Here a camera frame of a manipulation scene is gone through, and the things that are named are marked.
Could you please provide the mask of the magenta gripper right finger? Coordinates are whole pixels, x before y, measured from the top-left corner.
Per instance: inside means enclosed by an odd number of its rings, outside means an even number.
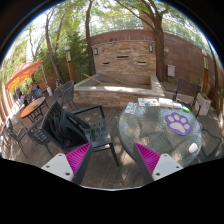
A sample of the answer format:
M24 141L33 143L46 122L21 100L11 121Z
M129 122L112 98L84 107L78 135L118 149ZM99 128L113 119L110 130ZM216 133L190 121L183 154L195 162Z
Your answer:
M182 169L170 155L159 154L141 144L135 143L133 152L145 185Z

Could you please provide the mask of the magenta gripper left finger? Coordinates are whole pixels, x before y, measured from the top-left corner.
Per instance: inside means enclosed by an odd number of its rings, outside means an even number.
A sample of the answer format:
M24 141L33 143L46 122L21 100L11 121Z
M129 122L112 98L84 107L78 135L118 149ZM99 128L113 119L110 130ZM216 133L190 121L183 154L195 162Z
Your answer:
M58 153L42 169L77 185L82 183L93 149L84 144L68 154Z

